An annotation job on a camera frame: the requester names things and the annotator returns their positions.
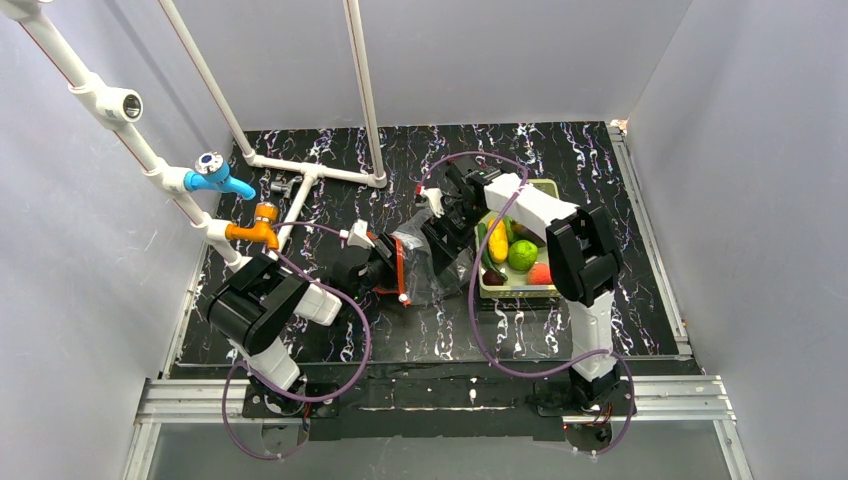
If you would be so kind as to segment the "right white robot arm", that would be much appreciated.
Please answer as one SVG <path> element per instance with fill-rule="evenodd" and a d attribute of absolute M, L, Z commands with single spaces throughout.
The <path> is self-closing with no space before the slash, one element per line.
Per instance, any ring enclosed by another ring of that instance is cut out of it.
<path fill-rule="evenodd" d="M 447 269 L 466 250 L 478 223 L 490 212 L 508 216 L 544 242 L 554 287 L 571 318 L 572 359 L 566 366 L 571 398 L 583 408 L 606 400 L 619 382 L 613 355 L 612 302 L 623 267 L 621 250 L 606 211 L 539 191 L 527 169 L 514 172 L 482 166 L 477 153 L 443 158 L 453 196 L 416 186 L 419 202 L 431 213 L 422 231 L 432 252 L 433 271 Z"/>

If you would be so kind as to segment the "dark green fake chili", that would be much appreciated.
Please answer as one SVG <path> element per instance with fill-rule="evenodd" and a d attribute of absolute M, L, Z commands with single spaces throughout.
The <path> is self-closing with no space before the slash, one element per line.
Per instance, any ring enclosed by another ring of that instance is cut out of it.
<path fill-rule="evenodd" d="M 486 269 L 498 270 L 496 264 L 492 261 L 488 247 L 480 244 L 479 250 L 481 251 L 481 263 L 484 266 L 484 272 Z"/>

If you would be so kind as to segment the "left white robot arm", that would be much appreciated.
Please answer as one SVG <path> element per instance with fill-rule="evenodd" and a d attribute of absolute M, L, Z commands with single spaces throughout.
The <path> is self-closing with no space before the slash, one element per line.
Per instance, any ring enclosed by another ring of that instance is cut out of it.
<path fill-rule="evenodd" d="M 369 291 L 397 291 L 398 243 L 386 234 L 371 242 L 345 245 L 324 281 L 310 281 L 268 256 L 255 257 L 201 303 L 202 317 L 237 349 L 259 381 L 294 399 L 301 372 L 281 338 L 288 321 L 300 317 L 330 326 L 353 310 L 345 297 L 357 301 Z"/>

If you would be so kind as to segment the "green fake cucumber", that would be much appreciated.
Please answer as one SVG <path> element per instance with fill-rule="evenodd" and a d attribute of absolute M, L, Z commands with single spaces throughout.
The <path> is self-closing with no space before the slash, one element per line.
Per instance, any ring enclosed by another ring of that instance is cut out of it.
<path fill-rule="evenodd" d="M 505 231 L 506 239 L 507 239 L 508 243 L 510 245 L 512 245 L 513 243 L 515 243 L 518 240 L 518 236 L 517 236 L 516 232 L 514 231 L 514 227 L 513 227 L 514 222 L 510 217 L 505 216 L 502 219 L 502 223 L 504 225 L 504 231 Z"/>

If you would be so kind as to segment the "red fake tomato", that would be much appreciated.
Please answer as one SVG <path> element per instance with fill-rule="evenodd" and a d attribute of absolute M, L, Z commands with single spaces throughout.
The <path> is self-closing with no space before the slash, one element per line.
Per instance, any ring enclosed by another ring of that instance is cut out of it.
<path fill-rule="evenodd" d="M 552 275 L 548 264 L 536 263 L 526 272 L 528 285 L 552 285 Z"/>

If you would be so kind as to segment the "clear zip top bag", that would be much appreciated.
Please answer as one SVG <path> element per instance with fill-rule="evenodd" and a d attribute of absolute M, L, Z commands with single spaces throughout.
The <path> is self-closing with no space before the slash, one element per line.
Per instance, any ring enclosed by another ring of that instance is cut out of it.
<path fill-rule="evenodd" d="M 404 305 L 428 305 L 459 293 L 469 282 L 474 272 L 471 245 L 441 275 L 433 273 L 430 247 L 423 234 L 423 223 L 430 216 L 420 209 L 391 232 L 370 233 L 374 244 L 381 239 L 396 251 L 398 292 L 379 294 L 395 296 Z"/>

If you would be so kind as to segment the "purple fake eggplant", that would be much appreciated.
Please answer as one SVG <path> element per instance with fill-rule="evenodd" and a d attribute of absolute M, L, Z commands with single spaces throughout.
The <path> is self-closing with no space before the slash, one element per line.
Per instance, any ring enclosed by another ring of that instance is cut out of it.
<path fill-rule="evenodd" d="M 515 237 L 515 240 L 527 240 L 533 243 L 536 247 L 544 247 L 546 245 L 546 241 L 541 238 L 539 235 L 536 235 L 530 229 L 525 227 L 520 223 L 513 223 L 511 225 L 511 231 Z"/>

